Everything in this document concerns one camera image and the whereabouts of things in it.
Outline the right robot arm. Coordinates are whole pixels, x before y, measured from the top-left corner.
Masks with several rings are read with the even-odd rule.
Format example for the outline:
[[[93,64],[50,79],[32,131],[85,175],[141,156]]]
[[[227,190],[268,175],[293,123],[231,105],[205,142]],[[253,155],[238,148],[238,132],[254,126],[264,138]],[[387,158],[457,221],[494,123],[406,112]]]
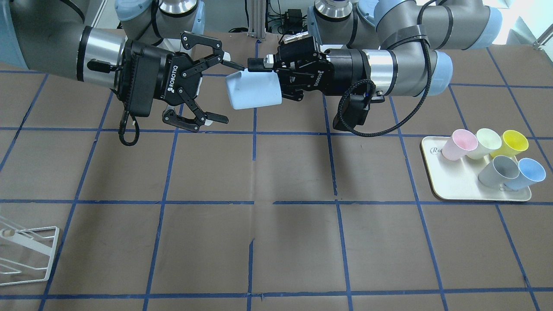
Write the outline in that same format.
[[[167,104],[164,123],[197,132],[227,116],[196,104],[202,73],[221,64],[222,42],[203,35],[201,0],[117,0],[124,35],[86,24],[88,0],[3,0],[1,61],[110,88],[129,118],[148,117],[153,100]]]

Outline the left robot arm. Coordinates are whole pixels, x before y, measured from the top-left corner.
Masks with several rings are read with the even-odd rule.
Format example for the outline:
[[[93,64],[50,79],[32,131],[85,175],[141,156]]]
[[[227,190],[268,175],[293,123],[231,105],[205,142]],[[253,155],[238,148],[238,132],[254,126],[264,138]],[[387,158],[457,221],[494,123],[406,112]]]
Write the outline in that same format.
[[[489,47],[503,23],[501,12],[481,0],[316,0],[308,31],[279,43],[278,51],[248,59],[250,72],[278,76],[282,96],[300,101],[304,91],[341,96],[360,79],[391,96],[430,96],[451,81],[446,50]]]

